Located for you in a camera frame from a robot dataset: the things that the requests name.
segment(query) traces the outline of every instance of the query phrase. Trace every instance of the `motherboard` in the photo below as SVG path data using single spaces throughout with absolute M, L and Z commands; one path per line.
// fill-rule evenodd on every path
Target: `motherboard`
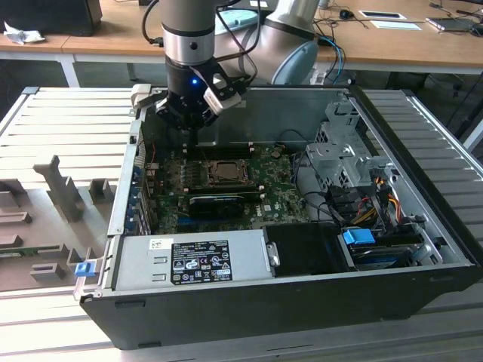
M 158 233 L 260 229 L 307 222 L 283 146 L 196 148 L 169 152 L 152 170 Z

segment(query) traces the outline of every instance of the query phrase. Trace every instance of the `wooden desk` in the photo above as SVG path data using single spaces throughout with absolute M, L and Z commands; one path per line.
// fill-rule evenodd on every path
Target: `wooden desk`
M 100 0 L 100 3 L 103 19 L 96 35 L 89 38 L 71 36 L 62 46 L 64 53 L 151 57 L 165 55 L 162 48 L 150 45 L 141 33 L 141 21 L 146 7 L 140 7 L 137 1 Z M 162 35 L 158 5 L 149 14 L 147 32 L 151 38 Z
M 446 17 L 446 13 L 429 7 L 426 0 L 337 0 L 348 5 L 357 19 L 367 20 L 359 10 L 393 11 L 420 22 L 427 17 Z M 476 11 L 478 5 L 445 1 L 443 5 L 454 16 L 456 10 Z M 318 11 L 316 18 L 339 20 L 340 7 Z M 339 21 L 335 38 L 346 52 L 346 69 L 393 70 L 409 72 L 462 72 L 479 74 L 483 70 L 483 38 L 465 33 L 438 33 L 429 23 L 417 23 L 422 30 L 378 29 L 365 21 L 368 29 L 357 21 Z M 326 35 L 329 26 L 321 26 Z M 318 55 L 321 63 L 334 61 L 334 50 L 323 48 Z
M 145 7 L 136 1 L 115 2 L 100 0 L 103 19 L 95 36 L 88 38 L 50 35 L 41 44 L 15 45 L 0 37 L 0 58 L 56 60 L 61 63 L 70 87 L 78 87 L 73 63 L 163 63 L 162 49 L 148 44 L 141 34 L 141 20 Z M 358 10 L 394 11 L 410 21 L 424 21 L 427 17 L 445 17 L 446 14 L 428 6 L 427 0 L 337 0 L 348 5 L 358 19 L 364 19 Z M 444 6 L 456 15 L 456 9 L 475 11 L 478 5 L 446 0 Z M 319 11 L 317 17 L 339 19 L 340 8 Z M 148 33 L 162 35 L 159 9 L 149 15 Z M 334 29 L 337 43 L 346 52 L 345 69 L 395 72 L 433 72 L 479 74 L 483 70 L 483 39 L 470 34 L 438 34 L 428 23 L 418 23 L 421 31 L 377 29 L 364 22 L 340 21 Z M 328 26 L 322 26 L 331 34 Z M 334 61 L 334 50 L 321 48 L 318 68 L 326 69 Z
M 44 52 L 44 53 L 61 53 L 62 46 L 69 38 L 68 35 L 49 35 L 46 41 L 39 43 L 29 43 L 25 45 L 15 44 L 6 36 L 0 36 L 0 52 L 14 51 L 14 52 Z

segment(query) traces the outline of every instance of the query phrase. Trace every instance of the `floor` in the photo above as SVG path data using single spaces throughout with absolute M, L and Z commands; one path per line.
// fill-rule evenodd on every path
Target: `floor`
M 121 63 L 76 63 L 75 70 L 82 87 L 131 87 L 136 83 L 129 80 L 128 68 Z M 136 64 L 135 70 L 138 83 L 166 84 L 165 66 L 162 64 Z M 340 83 L 344 84 L 346 79 L 354 76 L 352 72 L 344 72 Z M 388 77 L 387 72 L 358 72 L 355 80 L 356 84 L 363 88 L 384 89 Z M 477 78 L 478 76 L 471 75 L 430 75 L 424 88 L 417 92 L 417 96 L 440 121 L 446 124 Z M 413 89 L 420 79 L 421 75 L 400 74 L 397 87 Z M 454 87 L 457 85 L 460 85 L 461 89 L 455 93 Z M 66 87 L 67 83 L 59 63 L 0 60 L 0 119 L 27 86 Z M 461 121 L 481 97 L 483 82 L 475 87 L 464 106 L 454 116 L 449 126 L 452 132 L 457 130 Z M 476 157 L 483 156 L 483 146 L 480 145 L 474 154 Z

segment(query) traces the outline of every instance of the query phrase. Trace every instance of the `power supply label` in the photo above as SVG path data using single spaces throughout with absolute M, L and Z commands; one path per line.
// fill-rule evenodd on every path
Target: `power supply label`
M 171 262 L 174 285 L 232 280 L 227 240 L 173 244 Z

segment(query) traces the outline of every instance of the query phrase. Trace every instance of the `white paper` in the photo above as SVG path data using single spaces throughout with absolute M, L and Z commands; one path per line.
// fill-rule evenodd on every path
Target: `white paper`
M 400 21 L 371 20 L 371 23 L 378 29 L 421 30 L 421 28 L 414 23 L 402 23 Z
M 13 43 L 24 45 L 25 43 L 36 43 L 37 41 L 44 41 L 45 38 L 42 37 L 40 32 L 35 30 L 29 30 L 24 32 L 20 29 L 15 29 L 4 23 L 5 31 L 3 35 L 9 38 Z
M 250 6 L 254 6 L 254 7 L 258 8 L 258 1 L 250 0 Z M 260 2 L 260 7 L 261 8 L 267 8 L 267 7 L 269 7 L 269 5 L 266 2 Z

